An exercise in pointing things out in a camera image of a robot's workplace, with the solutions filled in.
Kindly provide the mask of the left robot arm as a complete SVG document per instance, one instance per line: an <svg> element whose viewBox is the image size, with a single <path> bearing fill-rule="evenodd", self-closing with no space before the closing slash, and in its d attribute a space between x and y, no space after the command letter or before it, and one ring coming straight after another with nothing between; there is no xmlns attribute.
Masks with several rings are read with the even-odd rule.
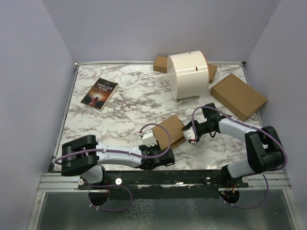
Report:
<svg viewBox="0 0 307 230"><path fill-rule="evenodd" d="M123 165L151 171L159 166L175 163L170 147L161 147L152 132L141 135L142 144L134 148L112 147L97 142L95 135L87 135L62 145L62 156L56 160L61 165L62 176L81 176L93 188L105 186L103 164Z"/></svg>

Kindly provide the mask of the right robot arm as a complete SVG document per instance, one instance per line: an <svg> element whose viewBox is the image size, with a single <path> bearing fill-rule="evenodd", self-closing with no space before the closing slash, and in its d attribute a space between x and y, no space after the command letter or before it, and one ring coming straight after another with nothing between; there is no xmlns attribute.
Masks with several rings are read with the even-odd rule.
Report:
<svg viewBox="0 0 307 230"><path fill-rule="evenodd" d="M218 110L213 103L200 109L206 121L200 123L193 118L182 129L190 144L197 144L205 134L214 138L219 133L232 136L246 146L245 159L222 167L223 186L232 187L242 176L282 170L286 166L288 158L274 127L248 125Z"/></svg>

